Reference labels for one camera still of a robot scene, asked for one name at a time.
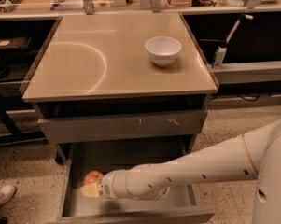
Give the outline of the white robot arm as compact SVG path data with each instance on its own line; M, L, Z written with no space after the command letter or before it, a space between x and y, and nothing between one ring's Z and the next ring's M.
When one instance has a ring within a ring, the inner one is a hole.
M89 198L159 200L172 186L257 181L252 224L281 224L281 120L158 164L115 170L80 188Z

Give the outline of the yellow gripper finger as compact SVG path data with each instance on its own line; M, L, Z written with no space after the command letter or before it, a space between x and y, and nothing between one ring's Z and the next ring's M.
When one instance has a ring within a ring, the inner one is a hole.
M91 183L80 188L85 197L99 198L102 195L102 187L98 183Z

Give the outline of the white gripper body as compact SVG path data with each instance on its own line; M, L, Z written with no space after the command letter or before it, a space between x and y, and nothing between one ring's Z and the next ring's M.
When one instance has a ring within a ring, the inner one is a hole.
M124 199L128 197L126 188L127 170L117 170L107 173L101 182L103 195L109 200Z

